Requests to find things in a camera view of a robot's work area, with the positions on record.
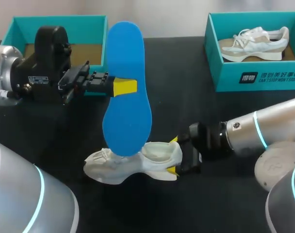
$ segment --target logo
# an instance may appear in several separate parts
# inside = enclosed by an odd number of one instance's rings
[[[257,76],[257,72],[244,72],[241,75],[239,83],[254,83]]]

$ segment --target shoe lace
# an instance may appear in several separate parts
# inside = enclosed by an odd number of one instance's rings
[[[104,149],[101,149],[100,152],[101,152],[100,154],[99,154],[99,153],[95,153],[94,156],[93,156],[93,159],[96,160],[96,159],[98,159],[98,158],[100,158],[100,157],[103,157],[105,160],[108,160],[108,155],[107,155],[107,153],[104,151]]]
[[[243,29],[241,32],[239,32],[238,35],[234,35],[233,37],[235,38],[234,40],[234,44],[232,45],[232,47],[234,47],[235,45],[240,45],[241,47],[244,47],[244,44],[247,41],[254,41],[254,38],[252,37],[252,30],[250,29]]]

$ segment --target white wall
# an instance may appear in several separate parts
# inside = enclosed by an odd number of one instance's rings
[[[209,12],[264,10],[295,11],[295,0],[86,0],[84,13],[107,15],[110,26],[133,21],[144,37],[176,37],[204,35]]]
[[[204,35],[209,12],[294,11],[295,0],[0,0],[0,39],[13,16],[107,15],[133,21],[144,37]]]
[[[73,15],[84,9],[84,0],[0,0],[0,39],[13,16]]]

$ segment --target shoe sole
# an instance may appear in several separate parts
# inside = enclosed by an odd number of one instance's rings
[[[235,56],[229,56],[229,55],[222,54],[222,57],[224,57],[225,59],[232,61],[232,62],[242,62],[244,59],[246,59],[247,57],[251,57],[251,56],[259,57],[259,58],[262,58],[262,59],[268,60],[268,61],[281,61],[282,60],[282,52],[253,52],[253,53],[247,54],[245,56],[241,56],[241,57],[235,57]]]
[[[123,177],[119,177],[119,178],[113,178],[113,179],[107,179],[107,178],[100,178],[100,177],[91,177],[88,176],[88,174],[86,174],[88,177],[94,179],[95,181],[98,181],[100,183],[106,183],[106,184],[113,184],[113,185],[117,185],[117,184],[121,184],[124,182],[124,180],[126,180],[129,176],[138,173],[138,172],[134,172],[132,174],[129,174],[127,176],[123,176]],[[145,174],[147,174],[149,177],[155,179],[155,180],[159,180],[159,181],[176,181],[177,180],[177,176],[174,174],[171,174],[167,171],[150,171],[150,172],[143,172]]]

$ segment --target beige sneaker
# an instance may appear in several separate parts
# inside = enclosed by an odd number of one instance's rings
[[[257,27],[252,30],[244,29],[233,38],[219,40],[219,46],[222,57],[232,62],[241,62],[249,56],[280,61],[288,42],[289,29],[286,27],[270,32]]]

